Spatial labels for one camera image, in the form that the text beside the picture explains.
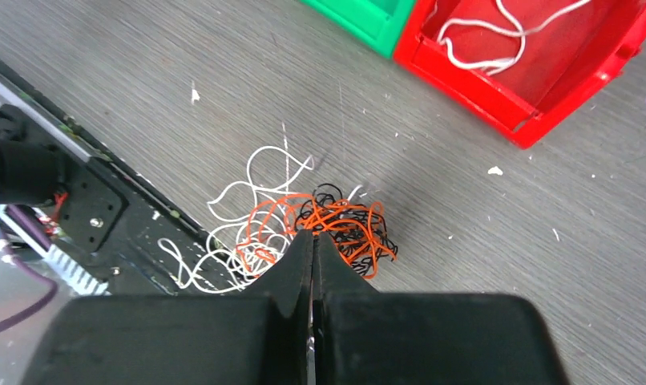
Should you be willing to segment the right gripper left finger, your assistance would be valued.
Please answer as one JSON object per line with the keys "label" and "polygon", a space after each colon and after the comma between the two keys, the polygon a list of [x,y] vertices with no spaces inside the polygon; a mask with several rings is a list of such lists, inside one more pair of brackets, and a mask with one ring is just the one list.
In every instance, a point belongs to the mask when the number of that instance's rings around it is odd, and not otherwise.
{"label": "right gripper left finger", "polygon": [[25,384],[304,384],[313,235],[234,295],[111,295],[68,302]]}

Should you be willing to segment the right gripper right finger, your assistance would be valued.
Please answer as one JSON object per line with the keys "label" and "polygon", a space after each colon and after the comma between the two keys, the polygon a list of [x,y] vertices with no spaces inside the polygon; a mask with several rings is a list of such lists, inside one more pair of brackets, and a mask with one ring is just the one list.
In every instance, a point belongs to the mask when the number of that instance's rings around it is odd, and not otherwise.
{"label": "right gripper right finger", "polygon": [[374,289],[320,234],[313,254],[319,384],[565,384],[536,307],[493,293]]}

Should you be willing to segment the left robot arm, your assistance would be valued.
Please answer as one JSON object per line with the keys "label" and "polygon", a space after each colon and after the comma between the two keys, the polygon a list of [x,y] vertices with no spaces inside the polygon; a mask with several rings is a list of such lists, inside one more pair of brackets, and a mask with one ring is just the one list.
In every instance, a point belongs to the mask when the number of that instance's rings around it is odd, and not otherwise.
{"label": "left robot arm", "polygon": [[71,162],[23,110],[0,106],[0,205],[54,204],[67,192]]}

